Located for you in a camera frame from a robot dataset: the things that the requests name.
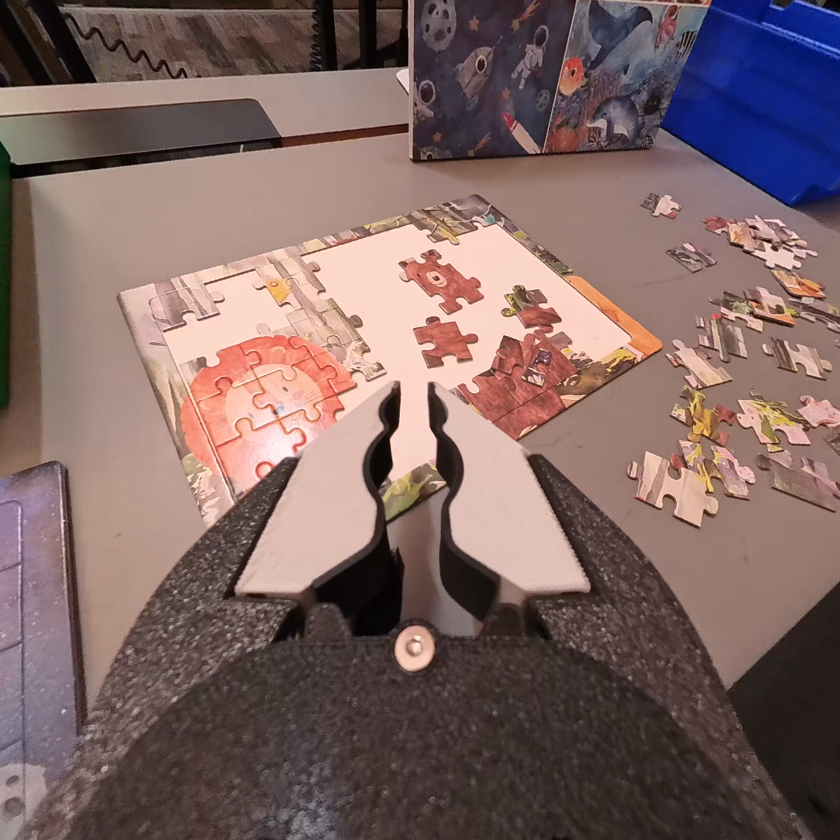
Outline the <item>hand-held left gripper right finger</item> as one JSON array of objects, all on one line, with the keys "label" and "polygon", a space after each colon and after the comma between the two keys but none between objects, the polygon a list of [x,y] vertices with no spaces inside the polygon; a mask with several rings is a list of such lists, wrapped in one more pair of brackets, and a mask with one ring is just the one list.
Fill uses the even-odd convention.
[{"label": "hand-held left gripper right finger", "polygon": [[436,382],[427,384],[436,467],[447,486],[438,569],[478,634],[500,605],[589,595],[592,583],[531,454]]}]

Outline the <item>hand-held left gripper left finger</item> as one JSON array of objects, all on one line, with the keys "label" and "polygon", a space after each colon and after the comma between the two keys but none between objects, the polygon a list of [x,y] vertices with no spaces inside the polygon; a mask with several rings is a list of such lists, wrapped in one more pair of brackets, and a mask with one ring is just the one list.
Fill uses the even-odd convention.
[{"label": "hand-held left gripper left finger", "polygon": [[237,596],[366,607],[392,554],[380,487],[392,469],[398,381],[308,444],[238,577]]}]

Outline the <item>assembled orange lion pieces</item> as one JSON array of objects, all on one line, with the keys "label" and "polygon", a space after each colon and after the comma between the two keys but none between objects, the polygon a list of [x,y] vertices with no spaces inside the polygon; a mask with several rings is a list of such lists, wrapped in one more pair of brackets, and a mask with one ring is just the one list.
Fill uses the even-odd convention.
[{"label": "assembled orange lion pieces", "polygon": [[355,387],[331,352],[306,339],[249,339],[196,373],[182,407],[185,442],[238,499],[334,425],[341,395]]}]

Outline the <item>jigsaw pieces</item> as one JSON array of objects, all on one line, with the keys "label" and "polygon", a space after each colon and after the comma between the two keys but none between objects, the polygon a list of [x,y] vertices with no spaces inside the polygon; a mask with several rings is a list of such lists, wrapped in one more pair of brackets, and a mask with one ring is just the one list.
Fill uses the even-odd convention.
[{"label": "jigsaw pieces", "polygon": [[708,402],[712,387],[734,382],[732,361],[749,359],[745,329],[762,338],[761,354],[778,371],[828,383],[836,367],[822,351],[765,332],[809,322],[838,335],[838,307],[827,299],[823,283],[802,274],[805,261],[817,253],[778,217],[714,216],[702,223],[706,231],[758,259],[783,294],[763,286],[740,293],[724,290],[709,299],[711,314],[695,318],[696,345],[672,342],[666,359],[681,371],[684,385],[670,416],[683,427],[684,436],[668,458],[647,451],[641,461],[627,465],[627,477],[636,484],[635,498],[656,509],[670,500],[674,516],[695,528],[718,513],[715,490],[748,501],[757,477],[735,455],[729,440],[730,432],[740,427],[763,448],[756,464],[773,490],[836,512],[838,480],[830,468],[812,457],[794,456],[791,448],[811,445],[810,433],[823,429],[825,445],[838,454],[838,399],[801,395],[793,406],[752,388],[746,398],[738,399],[738,409]]}]

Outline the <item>jigsaw puzzle frame board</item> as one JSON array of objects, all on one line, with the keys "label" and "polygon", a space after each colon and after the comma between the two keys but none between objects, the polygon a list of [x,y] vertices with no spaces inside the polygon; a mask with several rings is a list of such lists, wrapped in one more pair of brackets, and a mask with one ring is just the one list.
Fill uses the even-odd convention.
[{"label": "jigsaw puzzle frame board", "polygon": [[[440,297],[403,281],[398,262],[419,259],[429,249],[476,277],[484,298],[461,300],[462,309],[447,315]],[[523,340],[537,330],[501,315],[504,295],[516,285],[540,289],[561,316],[546,333],[570,339],[564,353],[579,372],[577,381],[539,388],[491,372],[502,337]],[[231,345],[284,335],[331,352],[356,382],[341,395],[344,409],[336,423],[388,381],[402,384],[392,469],[381,485],[388,520],[445,484],[426,426],[428,382],[448,388],[519,439],[663,347],[479,195],[125,290],[119,305],[207,526],[239,498],[187,446],[182,407],[196,373],[215,365],[217,352]],[[478,335],[469,346],[472,361],[459,363],[449,355],[443,366],[426,367],[422,350],[432,345],[418,344],[413,329],[429,317]]]}]

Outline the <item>joined brown bear face pieces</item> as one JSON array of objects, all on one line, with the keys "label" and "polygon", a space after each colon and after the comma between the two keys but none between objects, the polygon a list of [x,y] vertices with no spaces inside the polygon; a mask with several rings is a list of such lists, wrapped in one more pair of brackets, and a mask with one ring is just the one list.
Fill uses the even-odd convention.
[{"label": "joined brown bear face pieces", "polygon": [[419,259],[401,260],[398,265],[400,278],[415,282],[431,298],[441,298],[438,306],[447,315],[462,309],[461,300],[471,305],[484,298],[476,277],[467,277],[443,262],[442,255],[433,248],[421,253]]}]

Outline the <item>plain brown puzzle piece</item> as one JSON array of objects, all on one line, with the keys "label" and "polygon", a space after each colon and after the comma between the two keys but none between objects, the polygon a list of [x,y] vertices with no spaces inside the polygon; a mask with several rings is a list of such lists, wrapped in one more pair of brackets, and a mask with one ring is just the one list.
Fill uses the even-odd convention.
[{"label": "plain brown puzzle piece", "polygon": [[418,344],[431,344],[430,349],[422,350],[428,369],[444,365],[444,357],[452,355],[457,362],[472,361],[469,346],[478,342],[474,333],[463,334],[454,321],[443,322],[438,317],[429,317],[423,326],[413,329]]}]

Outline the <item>brown green puzzle piece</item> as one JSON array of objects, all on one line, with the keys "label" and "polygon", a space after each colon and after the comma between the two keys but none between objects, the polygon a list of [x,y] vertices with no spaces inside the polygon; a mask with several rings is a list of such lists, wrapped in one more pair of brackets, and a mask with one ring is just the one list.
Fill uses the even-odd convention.
[{"label": "brown green puzzle piece", "polygon": [[562,322],[558,312],[547,306],[547,298],[540,289],[528,290],[522,285],[516,285],[504,298],[507,306],[501,310],[501,315],[505,318],[516,317],[526,329],[537,328],[551,332],[556,324]]}]

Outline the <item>space themed puzzle board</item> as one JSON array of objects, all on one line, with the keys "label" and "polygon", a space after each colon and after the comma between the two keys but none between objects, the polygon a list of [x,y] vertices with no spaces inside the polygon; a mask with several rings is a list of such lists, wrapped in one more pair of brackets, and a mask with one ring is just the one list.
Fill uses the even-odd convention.
[{"label": "space themed puzzle board", "polygon": [[86,716],[66,468],[1,479],[1,837],[15,838]]}]

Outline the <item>green plastic bin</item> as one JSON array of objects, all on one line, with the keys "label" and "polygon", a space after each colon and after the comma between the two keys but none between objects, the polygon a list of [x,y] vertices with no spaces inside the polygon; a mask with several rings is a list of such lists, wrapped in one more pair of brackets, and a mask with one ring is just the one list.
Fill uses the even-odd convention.
[{"label": "green plastic bin", "polygon": [[11,160],[1,145],[1,409],[9,402],[12,340],[13,190]]}]

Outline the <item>black flat panel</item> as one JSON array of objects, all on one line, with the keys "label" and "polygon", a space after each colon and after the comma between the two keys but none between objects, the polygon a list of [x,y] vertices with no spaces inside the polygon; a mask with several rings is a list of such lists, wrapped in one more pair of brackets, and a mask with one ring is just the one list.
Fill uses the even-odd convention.
[{"label": "black flat panel", "polygon": [[17,179],[283,146],[254,99],[10,115],[1,142]]}]

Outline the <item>illustrated puzzle box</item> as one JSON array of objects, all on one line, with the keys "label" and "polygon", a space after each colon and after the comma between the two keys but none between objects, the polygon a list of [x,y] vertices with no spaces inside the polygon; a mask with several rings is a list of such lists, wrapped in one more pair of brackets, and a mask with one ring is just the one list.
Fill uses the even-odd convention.
[{"label": "illustrated puzzle box", "polygon": [[414,162],[636,151],[710,2],[411,2]]}]

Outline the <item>blue plastic bin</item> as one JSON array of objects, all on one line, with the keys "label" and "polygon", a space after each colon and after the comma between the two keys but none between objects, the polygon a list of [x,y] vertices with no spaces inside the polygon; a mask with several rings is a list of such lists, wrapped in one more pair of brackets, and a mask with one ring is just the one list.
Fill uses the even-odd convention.
[{"label": "blue plastic bin", "polygon": [[838,196],[838,10],[712,2],[663,127],[787,206]]}]

